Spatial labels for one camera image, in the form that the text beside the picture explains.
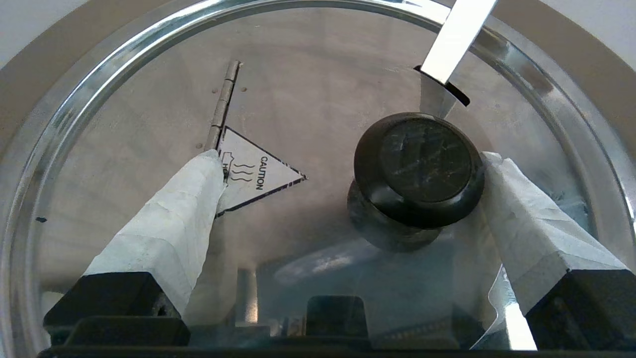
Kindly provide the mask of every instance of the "black knob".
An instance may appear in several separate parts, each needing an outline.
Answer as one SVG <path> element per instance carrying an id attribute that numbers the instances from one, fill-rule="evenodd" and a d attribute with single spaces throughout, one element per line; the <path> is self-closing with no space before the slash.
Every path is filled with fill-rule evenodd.
<path id="1" fill-rule="evenodd" d="M 435 229 L 468 215 L 484 186 L 484 167 L 454 125 L 423 113 L 398 113 L 374 123 L 354 157 L 362 196 L 406 226 Z"/>

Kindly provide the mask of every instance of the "caution label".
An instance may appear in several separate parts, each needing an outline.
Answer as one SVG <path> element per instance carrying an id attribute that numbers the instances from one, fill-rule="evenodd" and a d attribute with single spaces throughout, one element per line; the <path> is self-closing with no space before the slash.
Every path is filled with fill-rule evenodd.
<path id="1" fill-rule="evenodd" d="M 300 183 L 307 177 L 229 127 L 219 145 L 228 187 L 217 216 Z"/>

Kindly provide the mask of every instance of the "metal rim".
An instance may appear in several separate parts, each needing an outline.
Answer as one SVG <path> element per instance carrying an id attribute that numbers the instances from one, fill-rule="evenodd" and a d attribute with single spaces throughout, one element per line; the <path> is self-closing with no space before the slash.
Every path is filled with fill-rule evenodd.
<path id="1" fill-rule="evenodd" d="M 50 184 L 99 106 L 145 63 L 204 29 L 256 13 L 304 7 L 379 13 L 435 32 L 448 13 L 431 0 L 418 5 L 384 0 L 207 0 L 159 21 L 162 9 L 157 9 L 104 40 L 42 98 L 0 164 L 0 311 L 5 312 L 0 339 L 6 357 L 33 356 L 46 346 L 36 304 L 39 233 L 34 218 L 48 204 Z M 136 29 L 143 30 L 131 36 L 129 31 Z M 500 21 L 487 21 L 471 51 L 513 83 L 543 116 L 587 191 L 597 238 L 633 269 L 635 171 L 616 133 L 554 61 Z M 544 78 L 548 91 L 536 91 L 536 76 Z"/>

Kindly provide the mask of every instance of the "white wall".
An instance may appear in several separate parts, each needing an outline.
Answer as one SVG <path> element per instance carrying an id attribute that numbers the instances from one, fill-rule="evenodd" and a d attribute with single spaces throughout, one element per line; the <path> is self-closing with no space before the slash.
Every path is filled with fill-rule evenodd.
<path id="1" fill-rule="evenodd" d="M 0 69 L 42 32 L 87 1 L 0 0 Z"/>
<path id="2" fill-rule="evenodd" d="M 636 71 L 636 0 L 541 0 L 602 41 Z"/>
<path id="3" fill-rule="evenodd" d="M 0 68 L 86 1 L 0 0 Z M 636 0 L 542 1 L 596 36 L 636 70 Z"/>

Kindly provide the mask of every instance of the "white tape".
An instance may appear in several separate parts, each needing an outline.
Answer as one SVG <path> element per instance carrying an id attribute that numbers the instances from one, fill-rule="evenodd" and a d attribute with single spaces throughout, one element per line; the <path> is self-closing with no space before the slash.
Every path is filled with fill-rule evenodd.
<path id="1" fill-rule="evenodd" d="M 627 269 L 567 216 L 511 159 L 483 153 L 488 222 L 522 313 L 572 269 Z"/>
<path id="2" fill-rule="evenodd" d="M 114 236 L 84 275 L 150 272 L 183 314 L 201 274 L 224 188 L 217 152 L 196 156 Z"/>

